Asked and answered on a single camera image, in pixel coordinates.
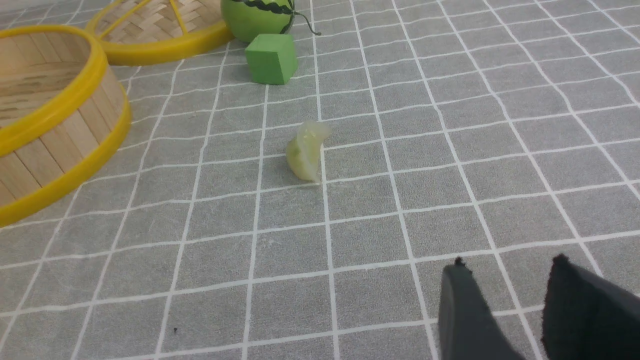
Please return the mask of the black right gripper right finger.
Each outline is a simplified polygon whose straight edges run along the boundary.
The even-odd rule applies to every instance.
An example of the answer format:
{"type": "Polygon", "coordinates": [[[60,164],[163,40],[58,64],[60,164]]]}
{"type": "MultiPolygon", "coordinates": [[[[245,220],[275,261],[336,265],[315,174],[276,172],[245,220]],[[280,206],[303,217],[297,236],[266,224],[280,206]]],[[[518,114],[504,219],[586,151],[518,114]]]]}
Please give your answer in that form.
{"type": "Polygon", "coordinates": [[[637,360],[639,297],[557,255],[542,310],[542,345],[550,360],[637,360]]]}

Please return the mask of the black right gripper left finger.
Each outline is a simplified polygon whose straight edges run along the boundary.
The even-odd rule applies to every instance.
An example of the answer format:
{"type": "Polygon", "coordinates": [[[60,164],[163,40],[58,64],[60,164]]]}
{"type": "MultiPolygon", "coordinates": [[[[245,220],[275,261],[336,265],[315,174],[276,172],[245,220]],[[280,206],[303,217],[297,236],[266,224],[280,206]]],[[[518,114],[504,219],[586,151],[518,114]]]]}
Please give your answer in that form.
{"type": "Polygon", "coordinates": [[[461,257],[444,266],[438,311],[442,360],[522,360],[461,257]]]}

